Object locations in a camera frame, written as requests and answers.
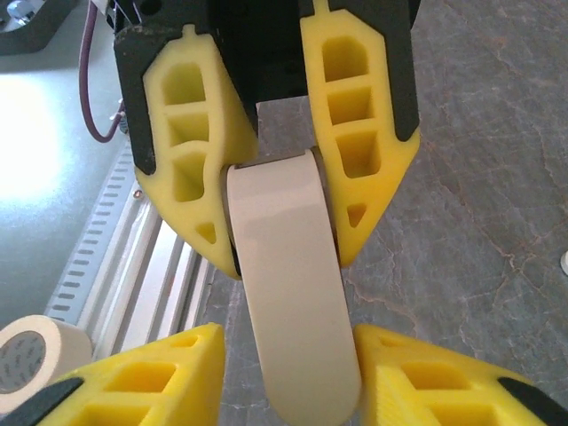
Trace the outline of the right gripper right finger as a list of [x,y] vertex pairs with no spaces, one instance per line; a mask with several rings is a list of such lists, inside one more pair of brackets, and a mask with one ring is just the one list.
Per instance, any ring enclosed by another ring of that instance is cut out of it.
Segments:
[[540,425],[499,383],[502,367],[384,328],[359,324],[364,425]]

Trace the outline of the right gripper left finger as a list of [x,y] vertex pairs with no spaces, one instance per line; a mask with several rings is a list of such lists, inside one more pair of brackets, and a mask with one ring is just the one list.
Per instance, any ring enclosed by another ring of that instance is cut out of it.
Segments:
[[62,375],[3,425],[215,425],[224,333],[210,323]]

